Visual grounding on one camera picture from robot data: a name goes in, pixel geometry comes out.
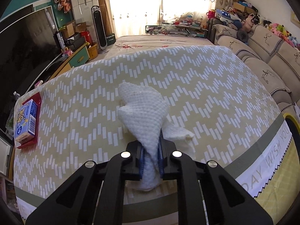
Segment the crumpled white tissue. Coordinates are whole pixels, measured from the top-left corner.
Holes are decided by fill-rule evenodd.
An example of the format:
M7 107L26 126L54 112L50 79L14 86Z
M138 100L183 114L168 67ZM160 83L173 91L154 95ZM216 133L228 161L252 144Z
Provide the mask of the crumpled white tissue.
M161 129L164 139L173 141L177 150L188 154L192 159L195 159L195 149L191 143L194 134L167 120L169 106L154 88L122 83L118 92L124 104L118 110L118 118L145 148L142 180L128 181L126 186L149 191L162 183L158 170Z

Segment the beige sofa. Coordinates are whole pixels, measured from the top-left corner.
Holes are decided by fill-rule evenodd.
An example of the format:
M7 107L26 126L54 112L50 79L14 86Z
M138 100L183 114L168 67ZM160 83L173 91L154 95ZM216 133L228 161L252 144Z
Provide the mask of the beige sofa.
M261 25L252 27L248 46L236 38L234 29L214 28L214 44L231 49L259 78L281 112L296 118L293 104L300 105L300 53Z

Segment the black tv screen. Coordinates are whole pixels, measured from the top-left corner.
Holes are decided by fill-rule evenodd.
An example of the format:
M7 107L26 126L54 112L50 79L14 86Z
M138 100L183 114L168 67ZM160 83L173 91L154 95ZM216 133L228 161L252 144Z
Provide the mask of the black tv screen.
M61 53L53 35L57 31L51 7L31 13L0 32L0 129L16 101Z

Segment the pink bag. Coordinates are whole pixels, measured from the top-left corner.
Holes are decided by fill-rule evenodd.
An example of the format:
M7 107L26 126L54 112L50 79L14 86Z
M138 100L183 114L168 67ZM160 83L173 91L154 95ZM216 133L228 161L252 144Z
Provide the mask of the pink bag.
M206 15L208 17L208 20L210 20L211 18L214 18L215 17L215 13L216 13L216 10L209 10Z

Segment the yellow rim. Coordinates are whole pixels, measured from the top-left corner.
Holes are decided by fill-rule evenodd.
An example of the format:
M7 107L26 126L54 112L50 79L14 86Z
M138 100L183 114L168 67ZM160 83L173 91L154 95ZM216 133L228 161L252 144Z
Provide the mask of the yellow rim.
M295 124L295 126L296 126L297 129L298 129L298 133L300 133L300 126L299 126L297 120L294 118L293 115L291 115L290 113L284 113L284 114L283 114L283 117L284 117L284 119L290 119L290 120L292 120L293 123Z

